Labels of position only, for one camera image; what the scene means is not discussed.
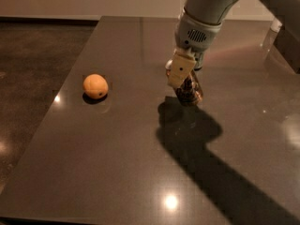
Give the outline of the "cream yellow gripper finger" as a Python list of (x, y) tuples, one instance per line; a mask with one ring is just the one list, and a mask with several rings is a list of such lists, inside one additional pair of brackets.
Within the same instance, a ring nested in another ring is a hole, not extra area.
[(166, 65), (166, 70), (169, 72), (168, 85), (179, 88), (195, 65), (195, 54), (191, 49), (176, 48), (172, 59)]

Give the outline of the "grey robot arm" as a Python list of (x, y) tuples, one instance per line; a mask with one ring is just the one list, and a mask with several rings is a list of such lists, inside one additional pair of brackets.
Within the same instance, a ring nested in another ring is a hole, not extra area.
[[(178, 88), (200, 67), (230, 10), (240, 0), (186, 0), (176, 25), (168, 84)], [(300, 0), (259, 0), (295, 38), (300, 39)]]

